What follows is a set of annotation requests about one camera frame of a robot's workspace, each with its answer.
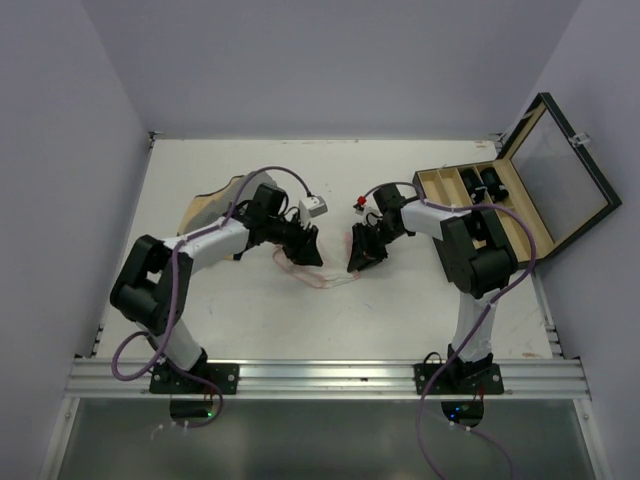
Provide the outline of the white pink-trimmed underwear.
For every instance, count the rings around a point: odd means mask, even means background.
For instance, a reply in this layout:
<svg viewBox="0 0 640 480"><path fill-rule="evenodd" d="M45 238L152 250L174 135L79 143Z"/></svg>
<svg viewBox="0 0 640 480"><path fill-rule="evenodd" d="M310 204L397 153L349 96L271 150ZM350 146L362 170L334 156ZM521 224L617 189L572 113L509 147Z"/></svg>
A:
<svg viewBox="0 0 640 480"><path fill-rule="evenodd" d="M344 232L318 240L318 249L323 260L321 267L295 265L287 259L281 247L276 247L272 259L287 275L314 289L331 289L358 280L358 271L348 272L347 266L352 252L352 234Z"/></svg>

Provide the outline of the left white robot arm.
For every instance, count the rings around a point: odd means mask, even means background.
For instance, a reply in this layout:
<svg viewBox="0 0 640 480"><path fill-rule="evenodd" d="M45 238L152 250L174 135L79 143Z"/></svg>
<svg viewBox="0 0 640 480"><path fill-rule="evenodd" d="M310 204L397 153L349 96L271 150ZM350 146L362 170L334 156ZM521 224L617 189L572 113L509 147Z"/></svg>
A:
<svg viewBox="0 0 640 480"><path fill-rule="evenodd" d="M252 198L235 199L223 216L204 227L168 239L144 235L134 242L109 298L111 306L139 328L113 354L116 379L138 379L165 359L175 365L172 379L182 390L193 393L205 386L205 352L181 320L191 277L200 270L264 242L280 247L296 265L323 265L318 228L312 220L328 211L326 202L309 194L288 219L281 211L286 199L284 190L262 183ZM140 370L125 374L119 370L119 357L140 336L149 341L154 354Z"/></svg>

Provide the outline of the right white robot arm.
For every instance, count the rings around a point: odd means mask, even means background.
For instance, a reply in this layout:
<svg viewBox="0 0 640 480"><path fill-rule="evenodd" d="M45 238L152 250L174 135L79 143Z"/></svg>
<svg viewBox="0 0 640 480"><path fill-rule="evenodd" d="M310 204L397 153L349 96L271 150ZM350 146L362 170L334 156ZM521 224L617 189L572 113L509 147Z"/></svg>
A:
<svg viewBox="0 0 640 480"><path fill-rule="evenodd" d="M372 191L375 208L358 198L362 220L352 227L347 271L361 272L388 257L387 246L402 236L432 237L445 259L445 273L460 293L458 320L440 375L457 392L468 392L493 364L491 337L496 315L494 296L509 284L518 262L497 214L491 209L458 212L428 206L403 196L387 183Z"/></svg>

